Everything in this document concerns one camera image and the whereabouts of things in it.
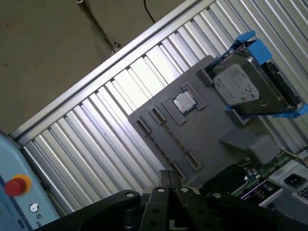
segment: corrugated metal wall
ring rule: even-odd
[[[26,155],[67,212],[122,189],[141,191],[157,183],[163,167],[130,126],[127,115],[205,55],[223,54],[241,33],[256,31],[288,81],[308,101],[305,1],[219,0],[202,12],[197,6],[190,9],[195,13],[185,24],[179,25],[183,19],[176,21],[172,31],[169,27],[168,34],[167,30],[165,36],[160,34],[154,46],[124,69],[119,69],[121,61],[112,67],[118,68],[113,70],[115,76],[109,75],[103,86],[97,80],[77,106],[25,145]],[[296,152],[307,145],[306,116],[263,121],[286,148]]]

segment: sticker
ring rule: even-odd
[[[259,99],[259,91],[239,64],[214,78],[214,86],[228,105]]]

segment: emergency stop button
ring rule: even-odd
[[[14,178],[4,185],[4,192],[8,196],[19,196],[27,190],[27,183],[24,179]]]

